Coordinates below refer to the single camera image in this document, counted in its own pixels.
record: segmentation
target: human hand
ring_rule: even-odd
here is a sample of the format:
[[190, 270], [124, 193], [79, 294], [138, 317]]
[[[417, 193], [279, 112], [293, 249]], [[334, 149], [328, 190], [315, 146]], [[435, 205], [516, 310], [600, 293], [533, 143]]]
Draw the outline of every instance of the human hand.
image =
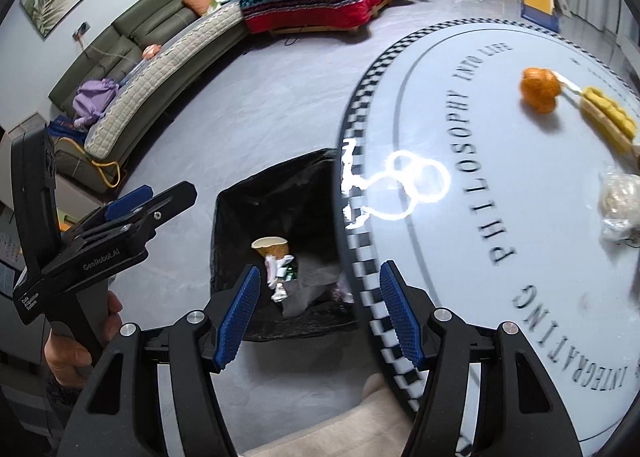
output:
[[[107, 307], [109, 316], [102, 324], [104, 339], [108, 342], [116, 336], [122, 320], [118, 314], [122, 310], [122, 303], [111, 291], [107, 292]], [[63, 387], [81, 389], [84, 387], [86, 378], [82, 376], [76, 367], [91, 365], [92, 359], [89, 351], [73, 338], [49, 333], [49, 339], [44, 345], [44, 357], [51, 373], [56, 381]]]

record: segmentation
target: gray sofa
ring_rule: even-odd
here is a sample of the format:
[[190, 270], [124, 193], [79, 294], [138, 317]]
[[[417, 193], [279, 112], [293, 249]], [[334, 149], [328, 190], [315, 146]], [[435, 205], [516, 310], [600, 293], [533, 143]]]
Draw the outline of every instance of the gray sofa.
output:
[[[119, 56], [103, 55], [87, 47], [53, 87], [49, 99], [61, 113], [74, 117], [73, 98], [84, 81], [101, 78], [121, 81], [140, 62], [146, 46], [165, 44], [198, 18], [199, 15], [186, 7], [182, 0], [139, 0], [91, 43], [95, 49]], [[244, 22], [240, 22], [190, 57], [142, 103], [107, 158], [93, 161], [101, 164], [116, 161], [121, 167], [126, 166], [133, 148], [178, 94], [247, 35]], [[60, 174], [98, 194], [108, 190], [90, 155], [81, 153], [68, 142], [57, 142], [55, 156]], [[102, 170], [113, 183], [116, 167], [107, 166]]]

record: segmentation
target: yellow rope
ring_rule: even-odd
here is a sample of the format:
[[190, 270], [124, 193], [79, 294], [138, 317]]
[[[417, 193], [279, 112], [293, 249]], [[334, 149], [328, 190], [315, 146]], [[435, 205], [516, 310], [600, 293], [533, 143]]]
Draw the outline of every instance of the yellow rope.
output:
[[[74, 147], [76, 147], [80, 153], [84, 156], [86, 156], [86, 152], [84, 151], [84, 148], [82, 148], [80, 145], [78, 145], [74, 140], [72, 140], [71, 138], [65, 138], [65, 137], [61, 137], [58, 139], [58, 141], [64, 141], [64, 142], [69, 142], [72, 145], [74, 145]], [[120, 184], [120, 165], [118, 164], [118, 161], [111, 161], [111, 163], [96, 163], [94, 160], [89, 160], [91, 161], [91, 164], [93, 164], [97, 170], [98, 173], [100, 173], [100, 176], [102, 177], [102, 180], [104, 181], [105, 185], [107, 185], [109, 188], [117, 188], [117, 186]], [[110, 183], [104, 172], [103, 172], [103, 168], [107, 167], [107, 166], [114, 166], [116, 167], [116, 173], [118, 174], [118, 177], [116, 179], [116, 182], [114, 184]]]

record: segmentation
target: checkered table border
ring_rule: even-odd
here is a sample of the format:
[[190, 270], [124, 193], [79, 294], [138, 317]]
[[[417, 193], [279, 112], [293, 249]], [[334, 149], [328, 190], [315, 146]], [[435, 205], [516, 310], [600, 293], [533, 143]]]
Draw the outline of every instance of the checkered table border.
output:
[[[547, 34], [575, 47], [575, 49], [609, 70], [625, 87], [629, 88], [604, 62], [553, 31], [539, 28], [536, 25], [525, 22], [515, 22], [514, 20], [503, 20], [500, 18], [460, 18], [459, 20], [442, 22], [428, 28], [414, 31], [398, 40], [392, 46], [388, 47], [388, 49], [369, 66], [364, 76], [360, 79], [345, 112], [340, 144], [338, 145], [338, 152], [341, 155], [343, 146], [345, 145], [344, 140], [348, 138], [355, 139], [353, 166], [351, 168], [352, 174], [364, 174], [367, 116], [376, 92], [376, 87], [389, 65], [391, 65], [396, 56], [402, 53], [404, 49], [422, 37], [439, 30], [463, 24], [506, 24]], [[340, 163], [340, 174], [342, 174], [342, 170], [343, 166], [342, 163]], [[359, 188], [352, 188], [348, 197], [341, 195], [341, 204], [340, 209], [343, 209], [347, 205], [351, 207], [352, 219], [355, 222], [357, 217], [361, 215], [361, 208], [366, 206], [366, 193]], [[351, 260], [353, 267], [354, 281], [351, 282], [351, 285], [353, 286], [354, 296], [359, 299], [363, 306], [361, 310], [373, 334], [371, 338], [374, 342], [375, 350], [380, 352], [382, 356], [381, 359], [385, 362], [382, 370], [387, 377], [392, 377], [393, 382], [395, 382], [398, 387], [394, 392], [399, 397], [404, 398], [404, 401], [409, 407], [405, 408], [405, 410], [416, 412], [420, 405], [427, 373], [418, 372], [412, 363], [402, 355], [396, 332], [386, 310], [385, 302], [382, 299], [382, 293], [380, 293], [380, 283], [378, 281], [380, 263], [378, 262], [376, 248], [371, 238], [369, 224], [365, 222], [359, 228], [345, 228], [344, 231], [347, 235], [348, 260]], [[471, 450], [471, 441], [461, 436], [456, 455], [467, 457], [470, 455]]]

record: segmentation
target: black garbage bag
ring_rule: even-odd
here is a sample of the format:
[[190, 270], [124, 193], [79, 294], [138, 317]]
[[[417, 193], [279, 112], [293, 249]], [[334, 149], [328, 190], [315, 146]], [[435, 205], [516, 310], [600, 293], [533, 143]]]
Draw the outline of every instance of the black garbage bag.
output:
[[311, 255], [339, 263], [332, 211], [332, 171], [337, 151], [329, 148], [271, 166], [231, 188], [216, 201], [211, 239], [211, 293], [232, 287], [244, 265], [260, 268], [260, 299], [244, 339], [270, 341], [322, 336], [356, 328], [353, 306], [323, 293], [305, 312], [284, 318], [271, 300], [264, 259], [251, 248], [261, 237], [283, 237], [295, 257]]

